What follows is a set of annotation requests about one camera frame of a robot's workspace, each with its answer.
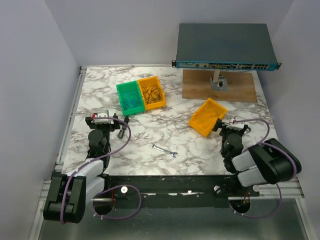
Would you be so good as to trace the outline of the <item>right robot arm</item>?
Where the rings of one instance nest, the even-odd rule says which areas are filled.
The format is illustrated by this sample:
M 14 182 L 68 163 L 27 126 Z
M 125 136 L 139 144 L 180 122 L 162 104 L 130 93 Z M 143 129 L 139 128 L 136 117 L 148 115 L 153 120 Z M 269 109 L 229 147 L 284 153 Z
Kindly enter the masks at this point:
M 245 148 L 242 137 L 251 128 L 246 122 L 261 121 L 267 126 L 265 136 L 255 145 Z M 275 185 L 289 181 L 302 171 L 302 165 L 277 139 L 267 139 L 270 126 L 261 118 L 236 120 L 231 123 L 216 120 L 213 131 L 220 129 L 222 137 L 220 154 L 226 170 L 235 174 L 230 191 L 241 196 L 254 185 Z

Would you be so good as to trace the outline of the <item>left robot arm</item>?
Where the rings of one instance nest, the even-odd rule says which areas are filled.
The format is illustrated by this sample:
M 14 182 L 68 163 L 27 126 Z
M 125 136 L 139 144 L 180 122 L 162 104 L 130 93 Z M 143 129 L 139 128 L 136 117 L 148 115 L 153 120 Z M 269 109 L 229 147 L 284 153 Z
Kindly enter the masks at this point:
M 54 171 L 47 194 L 43 218 L 48 221 L 79 223 L 86 205 L 96 194 L 107 197 L 111 185 L 101 177 L 110 162 L 110 134 L 121 128 L 118 116 L 99 116 L 94 113 L 85 122 L 91 129 L 88 134 L 88 151 L 85 162 L 68 173 Z

